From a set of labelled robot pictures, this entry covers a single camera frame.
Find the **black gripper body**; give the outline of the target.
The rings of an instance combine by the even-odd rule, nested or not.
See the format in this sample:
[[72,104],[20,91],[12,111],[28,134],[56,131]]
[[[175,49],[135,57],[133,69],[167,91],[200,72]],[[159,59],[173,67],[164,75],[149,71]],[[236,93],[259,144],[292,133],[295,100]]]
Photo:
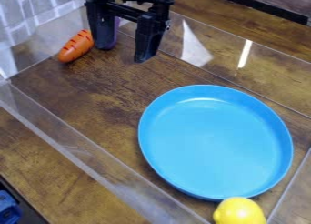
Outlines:
[[[161,13],[169,11],[169,7],[173,5],[173,0],[120,0],[123,3],[128,1],[136,2],[139,5],[143,3],[152,4],[153,8],[160,10]],[[129,15],[139,16],[141,10],[137,10],[127,5],[119,4],[115,0],[85,0],[85,6],[95,10],[103,11],[116,16]]]

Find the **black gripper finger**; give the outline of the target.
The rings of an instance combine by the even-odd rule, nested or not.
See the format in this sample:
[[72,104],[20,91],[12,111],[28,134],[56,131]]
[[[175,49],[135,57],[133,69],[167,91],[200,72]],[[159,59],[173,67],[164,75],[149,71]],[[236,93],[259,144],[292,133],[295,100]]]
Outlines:
[[109,50],[113,48],[115,15],[96,3],[85,3],[85,6],[95,46],[100,50]]
[[135,57],[136,63],[145,62],[156,55],[163,35],[169,27],[169,16],[143,14],[137,20],[135,33]]

